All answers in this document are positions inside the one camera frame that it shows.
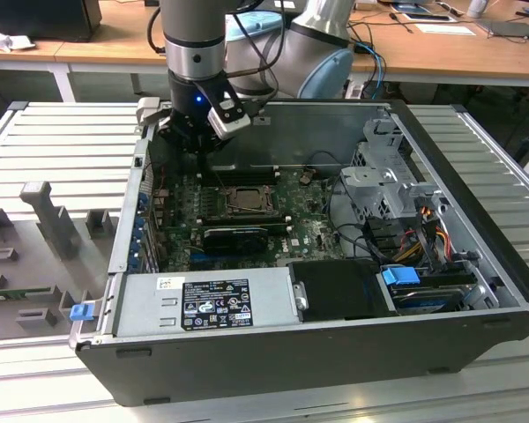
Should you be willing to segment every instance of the warning label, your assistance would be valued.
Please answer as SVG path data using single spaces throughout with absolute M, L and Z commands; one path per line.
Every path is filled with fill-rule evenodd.
M 253 325 L 247 279 L 183 284 L 184 330 L 239 328 Z

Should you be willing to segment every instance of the blue latch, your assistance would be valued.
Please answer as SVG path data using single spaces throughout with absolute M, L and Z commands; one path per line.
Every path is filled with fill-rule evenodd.
M 413 267 L 390 267 L 382 272 L 386 285 L 419 284 L 420 277 Z
M 76 304 L 71 308 L 71 315 L 69 318 L 72 322 L 80 322 L 83 320 L 94 320 L 94 305 L 93 304 Z

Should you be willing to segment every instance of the floor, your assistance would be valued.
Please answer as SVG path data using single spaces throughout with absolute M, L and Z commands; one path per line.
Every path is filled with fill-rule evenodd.
M 167 78 L 141 75 L 144 95 L 167 99 Z M 75 94 L 79 101 L 136 101 L 131 79 L 124 74 L 75 74 Z M 401 92 L 414 104 L 466 104 L 471 115 L 489 134 L 513 154 L 521 139 L 529 134 L 529 94 L 515 101 L 517 90 L 487 86 L 467 103 L 470 91 L 462 85 L 402 84 Z M 47 72 L 0 70 L 0 116 L 14 100 L 60 101 L 55 80 Z

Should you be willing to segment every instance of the robotic arm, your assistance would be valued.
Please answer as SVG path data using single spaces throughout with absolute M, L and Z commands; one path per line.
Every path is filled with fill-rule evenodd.
M 224 71 L 225 16 L 240 5 L 239 0 L 160 2 L 173 108 L 196 125 L 207 118 L 221 139 L 250 126 Z
M 190 132 L 189 152 L 206 154 L 250 126 L 258 109 L 249 110 L 237 93 L 273 93 L 278 81 L 278 90 L 296 98 L 333 98 L 350 73 L 353 54 L 346 48 L 346 23 L 354 0 L 309 0 L 284 37 L 279 36 L 284 23 L 276 15 L 278 25 L 251 36 L 260 54 L 241 37 L 228 43 L 226 66 L 226 15 L 261 3 L 160 0 L 171 100 L 175 118 Z M 269 70 L 229 79 L 239 71 L 262 69 L 263 58 L 270 63 L 280 48 L 282 54 Z

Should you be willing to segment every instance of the desk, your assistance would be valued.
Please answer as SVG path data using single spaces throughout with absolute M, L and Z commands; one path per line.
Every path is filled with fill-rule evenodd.
M 470 0 L 451 0 L 448 3 L 466 11 Z M 517 17 L 515 11 L 520 11 L 522 6 L 529 7 L 529 3 L 500 0 L 485 13 L 485 18 L 514 19 Z M 438 5 L 430 9 L 444 13 Z M 369 15 L 380 11 L 384 13 L 369 18 Z M 395 23 L 388 16 L 388 11 L 390 8 L 377 4 L 373 11 L 355 12 L 351 20 L 368 24 Z M 401 22 L 410 22 L 406 17 L 398 16 Z M 465 15 L 457 20 L 474 19 Z M 529 24 L 529 19 L 518 22 Z M 371 26 L 376 51 L 388 65 L 385 79 L 433 84 L 529 86 L 529 41 L 517 44 L 499 37 L 487 39 L 486 32 L 476 24 L 459 25 L 470 28 L 476 35 L 422 33 L 415 25 L 408 25 L 414 33 L 408 33 L 400 25 Z M 365 25 L 358 25 L 355 29 L 364 40 L 369 39 Z M 367 80 L 372 70 L 371 56 L 357 56 L 353 80 Z
M 451 0 L 465 11 L 469 0 Z M 525 3 L 501 0 L 486 13 L 487 18 L 513 19 Z M 89 43 L 38 42 L 36 50 L 5 54 L 0 52 L 0 69 L 50 71 L 55 76 L 64 101 L 75 101 L 72 72 L 130 73 L 134 92 L 140 93 L 138 74 L 167 73 L 165 58 L 147 44 L 147 21 L 154 8 L 142 2 L 119 4 L 101 1 L 102 24 Z M 378 4 L 373 11 L 359 11 L 352 19 L 367 23 L 392 23 L 387 13 L 369 15 L 388 8 Z M 529 86 L 529 41 L 515 44 L 501 38 L 486 39 L 475 24 L 466 24 L 476 36 L 425 34 L 415 26 L 409 34 L 403 26 L 372 26 L 376 50 L 388 63 L 386 80 L 433 84 Z M 357 26 L 361 37 L 366 27 Z M 163 45 L 160 20 L 153 29 L 155 43 Z M 361 83 L 373 69 L 372 58 L 357 56 L 352 79 Z
M 63 45 L 63 42 L 35 41 L 35 44 L 37 48 L 29 50 L 14 50 L 11 53 L 0 51 L 0 70 L 48 71 L 54 75 L 59 87 L 69 84 L 67 74 L 58 72 L 55 62 L 55 53 Z

